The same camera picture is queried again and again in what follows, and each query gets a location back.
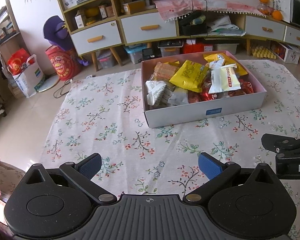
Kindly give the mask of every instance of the blue lid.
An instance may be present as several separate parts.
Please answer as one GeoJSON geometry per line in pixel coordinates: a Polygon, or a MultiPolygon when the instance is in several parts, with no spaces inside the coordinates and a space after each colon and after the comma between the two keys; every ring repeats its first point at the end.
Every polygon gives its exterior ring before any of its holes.
{"type": "Polygon", "coordinates": [[[139,52],[139,51],[142,51],[143,49],[146,49],[147,48],[147,44],[144,44],[144,45],[141,45],[141,46],[138,46],[138,47],[135,47],[133,49],[127,47],[127,46],[124,46],[124,49],[126,50],[127,53],[131,54],[131,53],[136,53],[136,52],[139,52]]]}

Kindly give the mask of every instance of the floral tablecloth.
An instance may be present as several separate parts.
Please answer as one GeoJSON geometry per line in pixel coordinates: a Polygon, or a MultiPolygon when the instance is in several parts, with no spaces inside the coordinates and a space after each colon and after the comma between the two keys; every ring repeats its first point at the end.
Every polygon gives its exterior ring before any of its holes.
{"type": "MultiPolygon", "coordinates": [[[[300,138],[300,83],[268,60],[241,61],[268,90],[261,109],[150,129],[142,106],[141,70],[72,83],[48,134],[41,163],[56,168],[94,152],[102,168],[92,179],[120,194],[185,194],[208,179],[198,168],[205,151],[226,162],[255,167],[274,156],[261,145],[264,133],[300,138]]],[[[297,207],[289,236],[300,239],[300,180],[283,180],[297,207]]]]}

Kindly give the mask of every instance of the fabric bag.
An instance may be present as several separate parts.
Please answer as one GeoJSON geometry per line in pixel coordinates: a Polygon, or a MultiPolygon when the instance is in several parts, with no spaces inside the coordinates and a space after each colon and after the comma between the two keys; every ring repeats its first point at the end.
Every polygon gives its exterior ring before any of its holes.
{"type": "Polygon", "coordinates": [[[21,74],[14,75],[13,79],[27,98],[36,94],[45,80],[45,75],[37,62],[37,56],[29,57],[21,74]]]}
{"type": "Polygon", "coordinates": [[[25,174],[25,171],[0,161],[0,198],[9,198],[25,174]]]}

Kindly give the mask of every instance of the red barrel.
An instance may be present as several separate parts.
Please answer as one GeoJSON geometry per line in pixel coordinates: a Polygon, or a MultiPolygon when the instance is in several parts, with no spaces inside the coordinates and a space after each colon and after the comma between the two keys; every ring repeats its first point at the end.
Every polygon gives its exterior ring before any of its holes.
{"type": "Polygon", "coordinates": [[[51,46],[46,54],[62,81],[73,78],[81,70],[74,49],[64,51],[59,46],[51,46]]]}

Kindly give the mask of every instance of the white shopping bag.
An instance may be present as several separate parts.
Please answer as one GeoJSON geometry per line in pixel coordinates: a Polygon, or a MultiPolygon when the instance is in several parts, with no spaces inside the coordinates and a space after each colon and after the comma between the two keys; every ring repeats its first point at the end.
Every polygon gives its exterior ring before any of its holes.
{"type": "Polygon", "coordinates": [[[21,74],[13,76],[13,79],[27,98],[36,94],[45,80],[45,75],[37,62],[37,56],[32,55],[28,58],[21,74]]]}

